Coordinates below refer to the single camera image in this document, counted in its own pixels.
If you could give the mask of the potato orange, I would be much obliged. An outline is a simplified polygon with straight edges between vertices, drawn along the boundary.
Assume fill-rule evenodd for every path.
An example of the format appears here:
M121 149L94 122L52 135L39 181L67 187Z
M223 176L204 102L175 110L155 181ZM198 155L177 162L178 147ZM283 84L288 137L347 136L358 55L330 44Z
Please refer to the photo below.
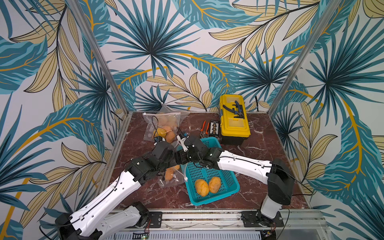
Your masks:
M170 131L166 134L166 142L173 143L176 138L176 134L174 131Z

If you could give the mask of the clear dotted bag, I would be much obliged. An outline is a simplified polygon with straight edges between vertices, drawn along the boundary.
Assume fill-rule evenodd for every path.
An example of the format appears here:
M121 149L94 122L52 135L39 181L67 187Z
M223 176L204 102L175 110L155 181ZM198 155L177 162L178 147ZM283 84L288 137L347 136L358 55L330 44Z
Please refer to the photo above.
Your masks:
M144 140L145 141L150 141L154 142L154 131L155 129L162 128L167 130L167 132L174 131L176 134L177 138L177 126L174 126L173 123L169 125L168 120L169 118L167 117L166 114L149 114L149 113L143 113L143 119L144 121L148 124L145 135L144 135Z
M181 168L179 170L174 170L174 178L171 181L165 180L166 172L162 173L158 180L159 186L161 188L168 188L185 184L188 181L188 177L186 176L185 168L183 165L180 165L180 167Z

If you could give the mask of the teal plastic basket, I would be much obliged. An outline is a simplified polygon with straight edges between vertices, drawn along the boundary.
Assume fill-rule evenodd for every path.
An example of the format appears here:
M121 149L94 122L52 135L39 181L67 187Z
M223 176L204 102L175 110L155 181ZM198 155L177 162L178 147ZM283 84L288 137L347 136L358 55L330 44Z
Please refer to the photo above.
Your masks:
M195 206L206 205L215 201L230 197L240 190L240 184L232 171L223 171L215 169L198 168L194 163L181 166L182 172L188 178L186 182L187 191L190 201ZM218 177L221 180L221 187L217 193L209 193L202 197L196 192L195 182L198 179L209 182L213 177Z

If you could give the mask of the clear zipper bag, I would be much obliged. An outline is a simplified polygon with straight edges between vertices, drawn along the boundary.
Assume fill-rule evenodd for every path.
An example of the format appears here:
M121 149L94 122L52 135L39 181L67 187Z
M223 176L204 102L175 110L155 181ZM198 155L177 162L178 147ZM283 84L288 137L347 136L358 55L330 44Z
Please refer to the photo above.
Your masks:
M177 127L179 127L183 120L190 114L188 111L176 109L176 107L171 107L166 104L162 104L162 107L158 113L166 114L169 118L169 125L173 123L173 125Z

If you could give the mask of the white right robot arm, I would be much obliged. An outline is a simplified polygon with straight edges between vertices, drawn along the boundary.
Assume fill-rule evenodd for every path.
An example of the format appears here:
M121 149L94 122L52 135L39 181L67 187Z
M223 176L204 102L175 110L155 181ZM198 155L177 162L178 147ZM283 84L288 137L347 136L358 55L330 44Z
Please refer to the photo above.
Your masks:
M291 204L295 178L284 161L256 160L222 148L208 148L193 136L178 135L177 142L182 147L175 155L177 165L194 162L202 168L240 173L267 185L268 194L260 208L264 218L273 220L282 206Z

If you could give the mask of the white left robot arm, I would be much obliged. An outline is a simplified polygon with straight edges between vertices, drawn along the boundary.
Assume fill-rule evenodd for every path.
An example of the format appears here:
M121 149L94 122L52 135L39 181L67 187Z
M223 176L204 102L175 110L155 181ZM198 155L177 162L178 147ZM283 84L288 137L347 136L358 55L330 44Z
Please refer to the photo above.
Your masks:
M91 202L72 214L61 214L55 221L61 240L105 240L127 227L145 228L150 222L149 211L136 202L126 210L111 215L126 197L147 181L176 165L176 149L167 142L132 159L112 184Z

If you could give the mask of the yellow black toolbox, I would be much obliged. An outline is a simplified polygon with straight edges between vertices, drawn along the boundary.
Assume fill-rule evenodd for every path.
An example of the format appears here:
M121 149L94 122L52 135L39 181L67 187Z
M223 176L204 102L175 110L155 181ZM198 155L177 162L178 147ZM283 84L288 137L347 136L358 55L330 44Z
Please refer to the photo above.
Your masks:
M223 108L223 105L228 106L230 109L235 101L238 101L243 106L245 119L234 118L234 114L228 112ZM251 135L249 122L245 109L245 102L240 95L225 94L220 97L220 137L222 145L240 146Z

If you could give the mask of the orange handled pliers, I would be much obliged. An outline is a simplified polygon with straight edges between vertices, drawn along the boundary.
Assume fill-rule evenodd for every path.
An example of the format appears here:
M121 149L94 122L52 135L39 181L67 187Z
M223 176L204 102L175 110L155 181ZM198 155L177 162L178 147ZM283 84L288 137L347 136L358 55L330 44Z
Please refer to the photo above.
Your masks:
M206 138L209 136L209 130L210 130L210 123L207 123L207 121L203 122L202 128L200 130L200 137Z

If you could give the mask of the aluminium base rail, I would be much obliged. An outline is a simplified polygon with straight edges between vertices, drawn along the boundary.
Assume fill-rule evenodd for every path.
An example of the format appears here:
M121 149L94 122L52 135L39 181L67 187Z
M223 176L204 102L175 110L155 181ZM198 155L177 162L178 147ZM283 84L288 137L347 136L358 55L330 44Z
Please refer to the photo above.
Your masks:
M255 210L153 209L146 229L125 228L110 240L331 240L322 212L281 210L276 223L256 224Z

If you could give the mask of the aluminium corner post left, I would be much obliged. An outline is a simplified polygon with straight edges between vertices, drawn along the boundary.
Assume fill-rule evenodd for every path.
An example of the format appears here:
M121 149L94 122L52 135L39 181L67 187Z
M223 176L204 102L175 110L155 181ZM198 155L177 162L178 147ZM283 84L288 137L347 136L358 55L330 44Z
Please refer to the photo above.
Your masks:
M74 14L74 17L77 20L81 30L83 31L83 33L84 33L84 35L85 35L85 37L86 37L86 39L90 45L91 50L95 54L95 58L98 61L99 66L101 67L104 75L106 76L107 82L109 83L109 85L112 89L112 92L115 94L115 97L117 99L119 106L123 110L124 115L127 116L129 114L129 110L126 107L125 101L122 98L122 96L118 90L118 86L114 80L112 72L109 69L108 64L107 64L107 62L106 62L106 60L102 54L102 51L99 47L99 44L97 43L97 40L96 40L95 35L91 29L91 26L87 22L86 16L85 16L85 14L84 14L84 12L83 12L80 4L79 4L79 1L69 0L69 1L67 1L67 3L69 5L69 7L71 8L71 10Z

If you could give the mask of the aluminium corner post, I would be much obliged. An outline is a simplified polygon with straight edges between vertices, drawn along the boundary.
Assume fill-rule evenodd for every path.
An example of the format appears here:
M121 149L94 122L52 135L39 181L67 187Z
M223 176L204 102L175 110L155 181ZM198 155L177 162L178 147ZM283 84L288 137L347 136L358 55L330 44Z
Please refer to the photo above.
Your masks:
M332 18L332 15L336 11L340 2L341 1L334 0L334 1L330 1L330 3L327 5L327 8L325 9L324 14L319 19L319 23L314 28L314 32L309 36L306 44L303 47L303 50L301 51L297 60L295 61L295 64L293 65L292 69L290 70L285 82L282 84L282 86L281 86L278 94L276 95L270 109L267 111L267 113L270 117L277 112L277 107L279 105L279 102L284 97L285 92L289 88L291 82L293 81L298 70L302 66L304 60L306 59L308 54L313 49L313 47L314 47L315 43L317 42L317 40L319 39L319 37L322 35L322 32L326 28L328 22Z
M67 1L67 3L69 5L69 7L71 8L71 10L74 14L74 17L77 20L81 30L83 31L83 33L84 33L84 35L85 35L85 37L86 37L86 39L90 45L91 50L95 54L95 58L98 61L99 66L101 67L104 75L106 76L107 82L109 83L109 85L112 89L112 92L115 94L115 97L117 99L119 106L123 110L124 115L127 116L129 114L129 110L126 107L125 101L122 98L122 96L118 90L118 86L114 80L112 72L109 69L108 64L107 64L107 62L106 62L106 60L102 54L102 51L99 47L99 44L97 43L97 40L96 40L95 35L91 29L91 26L87 22L86 16L85 16L85 14L84 14L84 12L83 12L80 4L79 4L79 1L69 0L69 1Z

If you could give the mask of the aluminium corner post right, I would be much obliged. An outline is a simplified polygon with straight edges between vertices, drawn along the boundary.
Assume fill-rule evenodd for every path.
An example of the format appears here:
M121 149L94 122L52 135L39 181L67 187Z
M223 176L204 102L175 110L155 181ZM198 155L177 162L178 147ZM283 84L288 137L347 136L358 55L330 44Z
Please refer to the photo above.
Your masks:
M295 61L295 64L293 65L292 69L290 70L285 82L282 84L282 86L281 86L278 94L276 95L270 109L267 111L267 113L270 117L277 112L277 107L279 105L279 102L284 97L285 92L289 88L291 82L293 81L298 70L302 66L304 60L306 59L308 54L313 49L313 47L314 47L315 43L317 42L317 40L319 39L319 37L322 35L322 32L326 28L328 22L332 18L332 15L336 11L340 2L341 1L334 0L334 1L330 1L330 3L327 5L327 8L325 9L324 14L319 19L319 23L314 28L314 32L309 36L306 44L303 47L303 50L301 51L297 60Z

